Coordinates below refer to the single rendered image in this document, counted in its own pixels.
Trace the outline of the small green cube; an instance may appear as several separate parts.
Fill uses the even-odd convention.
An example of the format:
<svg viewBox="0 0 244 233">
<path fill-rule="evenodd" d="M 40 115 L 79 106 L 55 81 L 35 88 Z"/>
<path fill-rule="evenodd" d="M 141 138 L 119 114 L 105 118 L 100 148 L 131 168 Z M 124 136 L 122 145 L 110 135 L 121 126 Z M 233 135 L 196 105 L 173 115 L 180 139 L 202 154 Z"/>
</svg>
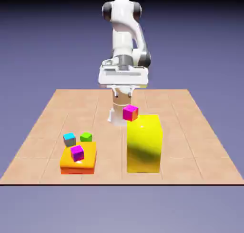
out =
<svg viewBox="0 0 244 233">
<path fill-rule="evenodd" d="M 80 135 L 81 142 L 92 142 L 92 134 L 90 132 L 83 132 Z"/>
</svg>

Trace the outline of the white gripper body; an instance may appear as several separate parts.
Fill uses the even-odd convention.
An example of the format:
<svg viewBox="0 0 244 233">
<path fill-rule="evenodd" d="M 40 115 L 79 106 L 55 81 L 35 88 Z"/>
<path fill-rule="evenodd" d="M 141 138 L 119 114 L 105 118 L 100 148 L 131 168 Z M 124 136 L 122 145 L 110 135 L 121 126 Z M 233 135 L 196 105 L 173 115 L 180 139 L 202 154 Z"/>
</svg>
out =
<svg viewBox="0 0 244 233">
<path fill-rule="evenodd" d="M 101 86 L 147 86 L 148 69 L 129 66 L 128 70 L 119 70 L 117 65 L 100 66 L 98 83 Z"/>
</svg>

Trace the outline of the small purple cube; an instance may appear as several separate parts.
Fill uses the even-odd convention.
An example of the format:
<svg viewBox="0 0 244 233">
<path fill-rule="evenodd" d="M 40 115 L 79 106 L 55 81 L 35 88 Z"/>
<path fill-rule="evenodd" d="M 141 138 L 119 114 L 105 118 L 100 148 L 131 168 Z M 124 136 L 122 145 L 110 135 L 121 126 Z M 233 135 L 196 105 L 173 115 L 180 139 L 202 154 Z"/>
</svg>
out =
<svg viewBox="0 0 244 233">
<path fill-rule="evenodd" d="M 81 161 L 84 159 L 84 150 L 80 145 L 71 147 L 70 151 L 71 157 L 74 162 Z"/>
</svg>

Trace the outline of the large yellow box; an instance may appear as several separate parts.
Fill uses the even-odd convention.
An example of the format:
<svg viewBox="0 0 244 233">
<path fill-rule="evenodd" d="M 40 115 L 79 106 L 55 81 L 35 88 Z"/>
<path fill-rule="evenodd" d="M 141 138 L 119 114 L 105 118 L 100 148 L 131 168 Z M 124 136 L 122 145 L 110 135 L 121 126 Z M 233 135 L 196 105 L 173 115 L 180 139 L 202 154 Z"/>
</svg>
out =
<svg viewBox="0 0 244 233">
<path fill-rule="evenodd" d="M 127 122 L 127 172 L 159 173 L 163 130 L 159 115 L 140 114 Z"/>
</svg>

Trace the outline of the large orange box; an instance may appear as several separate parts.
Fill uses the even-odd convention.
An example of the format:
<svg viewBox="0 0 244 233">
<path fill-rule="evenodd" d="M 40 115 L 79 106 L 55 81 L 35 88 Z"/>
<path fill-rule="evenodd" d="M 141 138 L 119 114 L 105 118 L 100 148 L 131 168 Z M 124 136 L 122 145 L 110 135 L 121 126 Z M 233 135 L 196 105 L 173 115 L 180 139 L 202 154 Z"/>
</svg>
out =
<svg viewBox="0 0 244 233">
<path fill-rule="evenodd" d="M 96 163 L 96 142 L 77 142 L 84 151 L 84 159 L 74 161 L 71 155 L 72 147 L 65 147 L 60 159 L 61 174 L 94 174 Z"/>
</svg>

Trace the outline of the small cyan cube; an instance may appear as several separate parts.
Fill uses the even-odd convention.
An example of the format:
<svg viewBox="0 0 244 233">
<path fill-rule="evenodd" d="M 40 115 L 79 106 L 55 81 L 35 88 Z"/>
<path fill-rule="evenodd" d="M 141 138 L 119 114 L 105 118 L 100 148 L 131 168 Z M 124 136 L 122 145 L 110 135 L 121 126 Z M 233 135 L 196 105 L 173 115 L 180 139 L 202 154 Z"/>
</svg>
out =
<svg viewBox="0 0 244 233">
<path fill-rule="evenodd" d="M 66 147 L 71 147 L 76 145 L 76 137 L 72 132 L 63 134 L 63 141 Z"/>
</svg>

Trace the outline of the small pink cube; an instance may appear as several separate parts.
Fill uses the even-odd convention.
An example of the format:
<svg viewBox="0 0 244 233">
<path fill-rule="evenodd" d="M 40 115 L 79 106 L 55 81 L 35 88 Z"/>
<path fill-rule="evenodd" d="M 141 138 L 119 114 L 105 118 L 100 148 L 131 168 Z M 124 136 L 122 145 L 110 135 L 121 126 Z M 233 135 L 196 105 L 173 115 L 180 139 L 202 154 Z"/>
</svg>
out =
<svg viewBox="0 0 244 233">
<path fill-rule="evenodd" d="M 122 117 L 127 121 L 134 121 L 138 118 L 139 109 L 133 105 L 127 105 L 122 109 Z"/>
</svg>

